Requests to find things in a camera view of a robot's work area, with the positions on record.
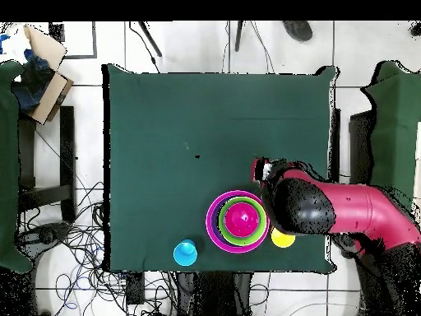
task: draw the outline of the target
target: green fabric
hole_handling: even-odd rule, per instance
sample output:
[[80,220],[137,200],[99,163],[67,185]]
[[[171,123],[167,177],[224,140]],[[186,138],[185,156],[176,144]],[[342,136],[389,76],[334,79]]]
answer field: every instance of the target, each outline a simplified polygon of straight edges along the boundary
[[0,267],[15,272],[28,272],[32,264],[20,254],[14,244],[19,195],[19,154],[17,118],[19,106],[10,87],[12,81],[24,72],[16,62],[0,64]]
[[[132,74],[109,65],[111,269],[331,272],[322,235],[287,249],[268,235],[250,253],[230,254],[213,244],[205,218],[226,191],[259,193],[250,180],[256,157],[302,160],[326,174],[334,76],[334,67],[306,76]],[[183,239],[197,245],[190,267],[173,260]]]
[[370,184],[395,189],[396,198],[410,211],[421,121],[421,76],[407,73],[398,65],[384,62],[374,84],[365,88],[377,115],[371,136],[374,166]]

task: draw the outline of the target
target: blue cup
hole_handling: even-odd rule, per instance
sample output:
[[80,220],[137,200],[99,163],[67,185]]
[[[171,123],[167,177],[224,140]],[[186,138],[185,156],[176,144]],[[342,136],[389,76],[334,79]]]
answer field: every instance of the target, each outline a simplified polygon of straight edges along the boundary
[[196,245],[190,239],[184,239],[174,249],[173,256],[177,264],[182,267],[188,267],[196,261]]

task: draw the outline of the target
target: yellow cup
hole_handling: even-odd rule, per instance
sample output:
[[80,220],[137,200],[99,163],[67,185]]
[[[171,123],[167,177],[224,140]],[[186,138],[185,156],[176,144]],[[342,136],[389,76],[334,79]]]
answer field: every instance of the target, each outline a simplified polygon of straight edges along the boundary
[[276,228],[272,228],[271,238],[275,246],[281,247],[282,249],[289,247],[295,241],[295,235],[283,234]]

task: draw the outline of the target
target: pink bowl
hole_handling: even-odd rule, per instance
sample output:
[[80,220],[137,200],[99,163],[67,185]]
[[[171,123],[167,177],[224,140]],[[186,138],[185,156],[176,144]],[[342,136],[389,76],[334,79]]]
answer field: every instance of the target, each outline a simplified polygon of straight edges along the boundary
[[245,238],[256,231],[259,225],[259,215],[249,203],[237,202],[226,212],[224,225],[230,234],[238,238]]

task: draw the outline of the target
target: green bowl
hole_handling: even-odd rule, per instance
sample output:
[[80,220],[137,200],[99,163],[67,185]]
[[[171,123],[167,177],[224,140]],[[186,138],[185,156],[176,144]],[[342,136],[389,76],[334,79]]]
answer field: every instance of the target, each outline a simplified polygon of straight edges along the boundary
[[[252,233],[251,235],[245,238],[239,238],[237,236],[234,236],[225,229],[225,224],[224,224],[225,214],[228,211],[228,209],[237,202],[249,203],[254,208],[256,208],[257,213],[259,215],[259,225],[257,226],[256,230],[254,231],[254,233]],[[224,236],[224,238],[231,244],[235,244],[236,246],[248,246],[249,244],[254,244],[265,233],[265,229],[266,229],[265,210],[259,204],[259,202],[257,202],[256,200],[253,200],[252,198],[249,198],[249,197],[231,198],[222,206],[220,210],[220,214],[218,215],[218,228],[222,236]]]

